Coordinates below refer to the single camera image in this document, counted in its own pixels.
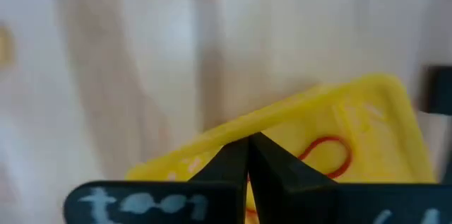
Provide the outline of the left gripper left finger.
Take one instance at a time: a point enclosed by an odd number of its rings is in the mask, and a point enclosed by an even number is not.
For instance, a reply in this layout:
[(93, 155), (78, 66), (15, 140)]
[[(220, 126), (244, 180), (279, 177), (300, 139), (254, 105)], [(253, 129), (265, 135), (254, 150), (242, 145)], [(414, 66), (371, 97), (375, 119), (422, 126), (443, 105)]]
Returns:
[(186, 182), (95, 181), (65, 199), (70, 224), (243, 223), (249, 142), (223, 146)]

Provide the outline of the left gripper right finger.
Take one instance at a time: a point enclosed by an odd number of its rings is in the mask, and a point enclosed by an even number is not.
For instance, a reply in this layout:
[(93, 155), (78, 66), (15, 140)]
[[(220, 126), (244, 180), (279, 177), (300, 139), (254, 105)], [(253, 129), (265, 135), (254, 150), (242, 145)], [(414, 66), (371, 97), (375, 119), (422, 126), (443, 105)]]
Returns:
[(450, 223), (451, 186), (337, 183), (262, 133), (249, 137), (261, 223)]

